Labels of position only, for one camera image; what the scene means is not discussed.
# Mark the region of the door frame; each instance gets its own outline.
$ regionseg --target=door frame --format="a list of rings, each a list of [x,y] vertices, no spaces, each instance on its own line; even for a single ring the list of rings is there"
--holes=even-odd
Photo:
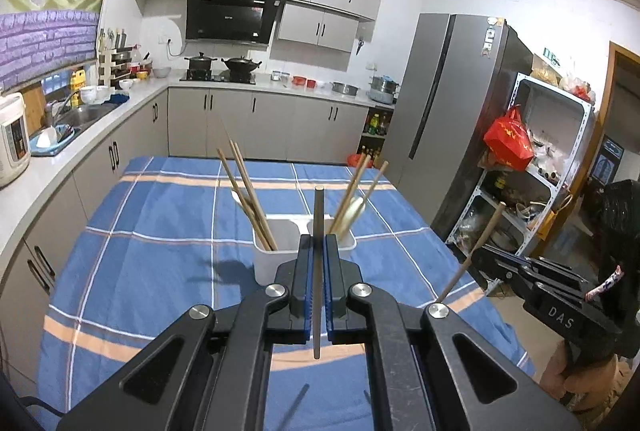
[[[540,256],[543,252],[545,252],[546,246],[548,246],[550,242],[556,239],[556,237],[562,230],[564,223],[574,212],[577,200],[582,193],[584,185],[587,183],[589,171],[591,170],[591,165],[593,164],[593,159],[600,149],[602,139],[604,138],[604,126],[607,121],[607,116],[609,115],[609,109],[613,98],[612,92],[614,86],[616,65],[620,60],[620,57],[628,58],[634,63],[640,65],[640,55],[635,54],[631,52],[631,50],[613,43],[612,41],[609,41],[609,62],[607,64],[607,77],[604,84],[604,91],[602,93],[602,102],[600,103],[598,114],[596,115],[593,133],[591,134],[589,145],[587,146],[587,150],[584,154],[582,162],[580,163],[580,167],[578,168],[578,171],[575,174],[575,178],[569,188],[569,192],[573,194],[574,198],[569,204],[568,208],[558,213],[558,216],[556,216],[553,224],[551,225],[551,229],[549,230],[546,241],[540,240],[536,244],[531,254],[532,256]]]

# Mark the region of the red plastic bag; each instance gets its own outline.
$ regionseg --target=red plastic bag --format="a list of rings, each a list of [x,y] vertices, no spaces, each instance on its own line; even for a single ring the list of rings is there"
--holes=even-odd
[[[495,119],[483,140],[498,162],[516,171],[526,170],[533,158],[529,134],[517,106],[511,106],[507,113]]]

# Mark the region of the refrigerator handle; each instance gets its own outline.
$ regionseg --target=refrigerator handle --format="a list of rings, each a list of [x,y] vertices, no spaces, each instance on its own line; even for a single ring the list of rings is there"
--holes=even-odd
[[[415,152],[418,151],[418,146],[420,146],[420,139],[422,138],[422,134],[424,133],[424,127],[427,124],[427,119],[429,118],[429,114],[431,113],[433,101],[436,98],[436,92],[438,91],[438,86],[440,85],[440,77],[442,76],[444,63],[447,59],[447,52],[449,52],[449,45],[451,44],[451,36],[453,34],[453,26],[455,23],[456,15],[452,14],[451,16],[449,16],[449,23],[447,23],[447,31],[444,36],[444,43],[442,44],[442,52],[440,52],[440,59],[438,59],[436,73],[433,76],[433,84],[431,85],[431,90],[429,91],[429,97],[427,98],[427,102],[424,105],[424,111],[422,113],[422,118],[420,119],[420,124],[418,125],[418,131],[415,132],[414,143],[412,143],[411,150],[409,150],[409,158],[411,160],[414,159]]]

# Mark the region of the gray refrigerator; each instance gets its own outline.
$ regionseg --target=gray refrigerator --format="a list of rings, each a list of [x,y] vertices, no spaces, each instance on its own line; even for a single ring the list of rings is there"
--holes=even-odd
[[[442,240],[482,172],[482,137],[532,60],[502,18],[420,15],[382,156],[386,177]]]

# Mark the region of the metal screw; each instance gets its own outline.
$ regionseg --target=metal screw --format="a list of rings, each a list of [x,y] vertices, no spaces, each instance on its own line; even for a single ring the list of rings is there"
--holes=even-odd
[[[358,297],[367,297],[371,294],[371,287],[366,283],[356,283],[351,287],[351,293]]]
[[[267,288],[265,288],[264,291],[269,297],[280,297],[284,295],[287,290],[278,283],[272,283]]]
[[[434,319],[444,319],[449,315],[449,307],[442,303],[433,303],[429,305],[427,311]]]
[[[196,305],[189,308],[189,316],[191,319],[204,319],[209,315],[209,307],[206,305]]]

